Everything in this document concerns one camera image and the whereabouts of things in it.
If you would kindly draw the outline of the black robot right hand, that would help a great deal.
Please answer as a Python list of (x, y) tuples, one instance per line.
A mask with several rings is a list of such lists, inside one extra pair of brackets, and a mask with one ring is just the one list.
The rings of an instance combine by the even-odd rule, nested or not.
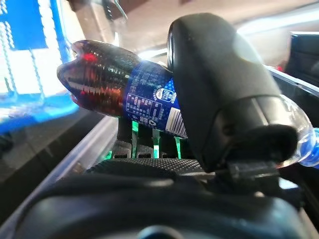
[(105, 160), (45, 187), (15, 239), (308, 239), (279, 184), (297, 121), (269, 70), (226, 20), (175, 20), (168, 66), (95, 40), (72, 44), (57, 77), (74, 102), (186, 138), (185, 160)]

